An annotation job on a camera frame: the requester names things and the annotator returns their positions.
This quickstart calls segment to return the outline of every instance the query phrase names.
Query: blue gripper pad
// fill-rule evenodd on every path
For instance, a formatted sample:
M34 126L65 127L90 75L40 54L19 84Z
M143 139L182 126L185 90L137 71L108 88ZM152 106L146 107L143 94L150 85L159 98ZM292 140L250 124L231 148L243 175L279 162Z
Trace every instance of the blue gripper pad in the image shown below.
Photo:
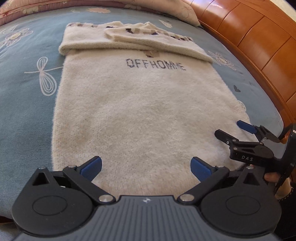
M92 160L88 165L81 169L80 175L92 181L102 170L102 159L100 157Z
M237 126L240 128L240 129L243 129L251 134L256 134L257 133L257 130L254 126L242 121L242 120L239 120L237 122Z
M229 237L207 224L195 206L178 204L173 196L121 196L99 206L81 228L59 237L22 233L14 241L279 241L272 234Z
M206 180L216 171L214 167L198 157L194 157L191 159L190 169L192 174L196 176L196 178L201 182Z

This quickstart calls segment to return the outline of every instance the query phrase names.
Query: bed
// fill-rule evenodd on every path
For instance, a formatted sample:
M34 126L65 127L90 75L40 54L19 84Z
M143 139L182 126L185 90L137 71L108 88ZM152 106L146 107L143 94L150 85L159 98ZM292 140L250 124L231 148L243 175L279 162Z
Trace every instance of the bed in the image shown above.
M178 13L172 16L172 12L169 15L146 5L113 1L24 1L26 4L16 7L10 0L2 7L0 216L11 218L14 200L37 167L52 170L52 121L64 62L58 46L65 26L72 22L151 22L190 36L213 59L213 67L251 124L263 125L278 136L284 126L295 122L296 23L269 1L185 2L201 25L188 19L191 24L186 23ZM253 23L250 18L255 12ZM256 28L265 29L263 36ZM280 157L284 147L271 148ZM0 240L16 234L11 227L2 230Z

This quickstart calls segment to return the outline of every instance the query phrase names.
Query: wooden bed frame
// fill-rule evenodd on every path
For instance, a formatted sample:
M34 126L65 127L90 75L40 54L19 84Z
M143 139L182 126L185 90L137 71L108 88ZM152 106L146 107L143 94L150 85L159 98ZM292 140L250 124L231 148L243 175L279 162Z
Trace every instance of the wooden bed frame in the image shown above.
M248 69L280 113L296 123L296 22L270 0L183 0Z

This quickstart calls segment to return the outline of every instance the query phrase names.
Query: flower pattern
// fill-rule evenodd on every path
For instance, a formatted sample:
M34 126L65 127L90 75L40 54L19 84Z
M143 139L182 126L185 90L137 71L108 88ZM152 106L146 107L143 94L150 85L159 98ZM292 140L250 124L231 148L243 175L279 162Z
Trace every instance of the flower pattern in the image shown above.
M189 18L191 9L192 8L189 5L184 5L183 10L181 10L182 17L185 19Z
M3 3L2 6L1 6L1 8L4 9L4 8L6 8L6 7L9 7L12 1L13 1L13 0L7 0L7 1L4 1L4 3Z
M225 48L225 49L227 50L228 53L231 53L231 52L229 51L229 49L226 48L223 44L222 44L222 46L223 46L223 48Z
M141 10L141 6L136 6L132 4L126 4L124 8L134 9L134 10Z
M39 6L26 8L22 11L23 14L32 14L39 11Z
M159 21L164 25L164 26L166 26L167 28L172 28L173 26L169 23L169 21L162 21L162 20L160 20L159 19Z
M21 38L26 37L33 33L33 31L29 31L30 28L23 28L22 30L11 33L6 36L5 40L0 42L0 47L6 45L7 47L17 43Z
M0 31L0 34L9 34L9 33L11 33L12 31L14 31L14 29L15 29L16 26L17 26L17 25L14 25L14 26L12 26L12 27L10 27L10 28L5 28L5 29L3 29L3 30Z
M86 9L88 12L110 13L111 11L106 8L94 7Z
M234 67L234 64L231 63L229 60L225 59L221 54L216 53L214 54L213 52L209 51L210 56L214 59L215 63L222 66L222 65L226 65L229 68L233 69L233 70L237 70Z

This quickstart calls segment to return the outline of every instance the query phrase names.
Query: hand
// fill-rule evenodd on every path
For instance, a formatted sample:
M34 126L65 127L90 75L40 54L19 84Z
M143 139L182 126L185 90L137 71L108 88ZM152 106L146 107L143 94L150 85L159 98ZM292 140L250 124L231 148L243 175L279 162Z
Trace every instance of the hand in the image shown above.
M270 183L277 183L280 179L281 175L277 172L270 172L264 175L264 179ZM278 191L275 194L276 199L283 199L289 195L291 192L290 178L287 178L283 185L280 186Z

